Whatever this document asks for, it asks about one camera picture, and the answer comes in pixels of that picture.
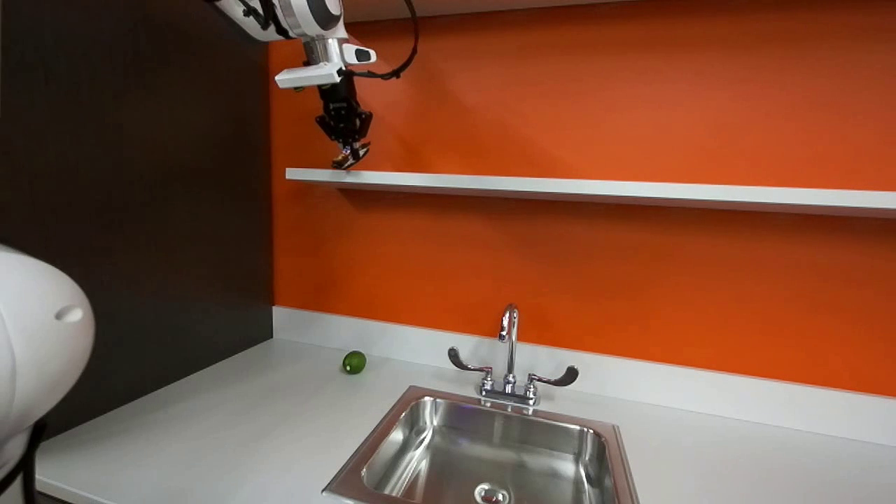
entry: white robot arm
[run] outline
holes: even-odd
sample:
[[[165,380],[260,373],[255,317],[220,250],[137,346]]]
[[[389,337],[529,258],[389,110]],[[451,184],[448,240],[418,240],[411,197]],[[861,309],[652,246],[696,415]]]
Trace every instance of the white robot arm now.
[[[0,481],[21,465],[33,422],[84,373],[94,331],[70,276],[0,244]]]
[[[416,20],[416,50],[393,73],[354,73],[355,64],[372,64],[372,47],[350,41],[344,31],[341,0],[211,0],[239,29],[259,41],[298,40],[309,61],[276,76],[281,90],[320,86],[322,114],[318,127],[339,146],[336,169],[350,169],[368,156],[368,131],[372,114],[355,97],[355,76],[397,78],[418,57],[418,12],[406,0]]]

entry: stainless steel sink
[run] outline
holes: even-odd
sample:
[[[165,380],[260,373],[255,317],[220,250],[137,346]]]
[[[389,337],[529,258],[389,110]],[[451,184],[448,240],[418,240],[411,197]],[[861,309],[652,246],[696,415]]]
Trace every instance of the stainless steel sink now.
[[[607,422],[406,390],[325,493],[389,504],[635,504]]]

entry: shelf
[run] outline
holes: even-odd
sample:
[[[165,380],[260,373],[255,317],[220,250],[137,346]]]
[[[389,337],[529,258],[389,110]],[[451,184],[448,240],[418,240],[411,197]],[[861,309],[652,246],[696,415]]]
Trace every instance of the shelf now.
[[[311,184],[358,187],[358,191],[896,218],[896,191],[684,184],[684,181],[473,176],[473,174],[336,170],[336,169],[287,169],[287,178],[311,181]]]

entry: faucet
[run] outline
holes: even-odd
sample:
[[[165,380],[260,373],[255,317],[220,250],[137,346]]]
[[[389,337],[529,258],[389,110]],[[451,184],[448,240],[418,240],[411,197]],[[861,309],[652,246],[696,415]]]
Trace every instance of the faucet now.
[[[480,397],[483,400],[502,400],[502,402],[525,402],[525,405],[535,405],[539,402],[539,386],[535,384],[550,384],[550,386],[572,386],[579,379],[578,367],[565,367],[565,373],[561,379],[540,379],[535,373],[529,373],[529,384],[525,393],[516,393],[516,342],[518,342],[518,325],[522,325],[522,311],[509,302],[504,309],[502,317],[502,331],[500,331],[500,342],[507,344],[507,373],[504,373],[504,386],[497,390],[493,380],[493,367],[472,367],[460,358],[456,346],[448,346],[448,360],[456,370],[466,373],[483,373],[483,384],[480,384]]]

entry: black wall panel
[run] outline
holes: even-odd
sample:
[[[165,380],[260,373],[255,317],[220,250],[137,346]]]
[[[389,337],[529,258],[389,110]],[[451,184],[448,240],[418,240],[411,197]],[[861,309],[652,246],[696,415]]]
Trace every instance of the black wall panel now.
[[[54,430],[271,337],[267,47],[203,0],[3,0],[0,240],[98,317]]]

